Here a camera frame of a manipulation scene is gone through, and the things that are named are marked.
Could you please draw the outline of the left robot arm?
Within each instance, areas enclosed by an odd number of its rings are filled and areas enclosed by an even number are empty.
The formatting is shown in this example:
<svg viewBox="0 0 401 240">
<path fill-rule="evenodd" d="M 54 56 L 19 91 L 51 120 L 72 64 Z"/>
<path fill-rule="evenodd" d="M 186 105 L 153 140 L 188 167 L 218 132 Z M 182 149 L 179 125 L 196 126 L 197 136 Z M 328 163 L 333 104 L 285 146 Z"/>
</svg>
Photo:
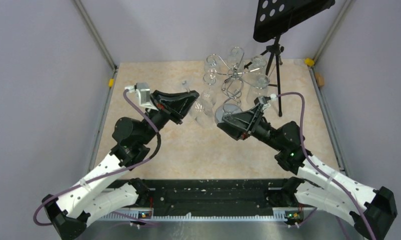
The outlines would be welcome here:
<svg viewBox="0 0 401 240">
<path fill-rule="evenodd" d="M 104 159 L 72 187 L 47 195 L 40 205 L 49 224 L 62 240 L 78 238 L 93 222 L 119 208 L 142 207 L 149 200 L 149 188 L 140 179 L 133 179 L 111 192 L 104 190 L 119 177 L 146 164 L 159 152 L 160 130 L 168 123 L 182 124 L 199 93 L 154 91 L 147 105 L 133 108 L 141 119 L 120 118 L 112 134 L 116 145 Z"/>
</svg>

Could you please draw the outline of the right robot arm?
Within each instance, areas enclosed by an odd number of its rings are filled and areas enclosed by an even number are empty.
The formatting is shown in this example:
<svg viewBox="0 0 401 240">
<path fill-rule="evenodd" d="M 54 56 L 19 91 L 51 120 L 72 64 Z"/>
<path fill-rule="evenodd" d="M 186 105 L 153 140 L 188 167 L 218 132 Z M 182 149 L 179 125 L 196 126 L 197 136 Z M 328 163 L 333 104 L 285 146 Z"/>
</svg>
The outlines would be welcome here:
<svg viewBox="0 0 401 240">
<path fill-rule="evenodd" d="M 281 193 L 286 205 L 315 207 L 346 221 L 366 239 L 383 240 L 398 214 L 394 193 L 384 186 L 364 185 L 329 167 L 302 148 L 296 122 L 274 128 L 263 115 L 263 105 L 258 103 L 250 110 L 223 115 L 217 127 L 236 141 L 254 137 L 277 151 L 277 163 L 294 174 Z"/>
</svg>

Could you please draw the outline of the clear wine glass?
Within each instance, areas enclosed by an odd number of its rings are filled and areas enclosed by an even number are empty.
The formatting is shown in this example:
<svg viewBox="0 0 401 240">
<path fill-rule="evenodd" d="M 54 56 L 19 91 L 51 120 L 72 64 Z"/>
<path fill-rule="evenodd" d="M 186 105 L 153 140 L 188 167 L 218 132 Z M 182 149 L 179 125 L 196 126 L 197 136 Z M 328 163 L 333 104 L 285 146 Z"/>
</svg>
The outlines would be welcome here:
<svg viewBox="0 0 401 240">
<path fill-rule="evenodd" d="M 202 128 L 208 129 L 212 126 L 213 111 L 211 105 L 199 96 L 189 110 L 190 117 Z"/>
<path fill-rule="evenodd" d="M 213 108 L 217 103 L 216 83 L 217 77 L 212 72 L 207 72 L 203 75 L 203 82 L 206 85 L 201 97 Z"/>
</svg>

